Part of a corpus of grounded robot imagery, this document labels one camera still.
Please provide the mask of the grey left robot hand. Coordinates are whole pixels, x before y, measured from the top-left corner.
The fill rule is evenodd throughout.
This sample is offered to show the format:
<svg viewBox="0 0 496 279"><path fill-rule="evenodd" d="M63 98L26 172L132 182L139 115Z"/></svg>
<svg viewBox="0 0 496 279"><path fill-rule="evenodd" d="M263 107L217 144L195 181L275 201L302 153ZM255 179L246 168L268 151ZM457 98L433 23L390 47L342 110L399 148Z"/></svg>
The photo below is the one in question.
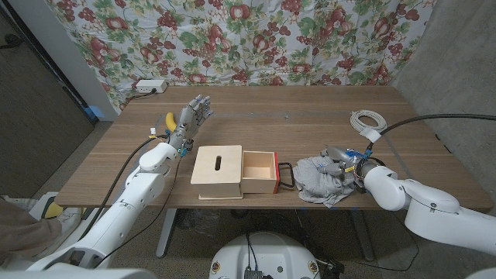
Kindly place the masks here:
<svg viewBox="0 0 496 279"><path fill-rule="evenodd" d="M200 126L213 113L210 103L209 96L198 95L183 107L176 129L170 136L171 146L179 150L188 140L195 137Z"/></svg>

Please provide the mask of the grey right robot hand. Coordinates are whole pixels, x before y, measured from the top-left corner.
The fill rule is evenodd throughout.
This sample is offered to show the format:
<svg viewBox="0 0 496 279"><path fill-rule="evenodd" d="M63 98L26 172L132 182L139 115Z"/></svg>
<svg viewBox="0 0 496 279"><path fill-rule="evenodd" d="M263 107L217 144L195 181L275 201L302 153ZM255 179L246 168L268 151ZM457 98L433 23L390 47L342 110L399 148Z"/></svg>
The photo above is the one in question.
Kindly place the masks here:
<svg viewBox="0 0 496 279"><path fill-rule="evenodd" d="M328 146L321 152L322 158L330 159L328 164L319 164L318 172L345 180L363 180L361 173L363 155L352 149Z"/></svg>

